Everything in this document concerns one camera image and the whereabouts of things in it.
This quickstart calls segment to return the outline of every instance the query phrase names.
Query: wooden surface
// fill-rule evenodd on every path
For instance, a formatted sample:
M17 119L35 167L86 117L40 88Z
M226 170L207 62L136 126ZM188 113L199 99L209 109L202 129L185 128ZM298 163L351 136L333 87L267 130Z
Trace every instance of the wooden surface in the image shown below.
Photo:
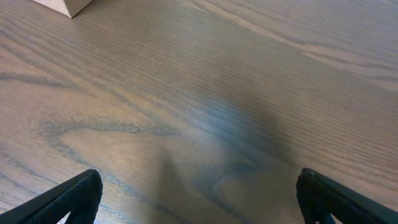
M303 223L303 167L398 210L396 0L0 15L1 212L92 167L98 223Z

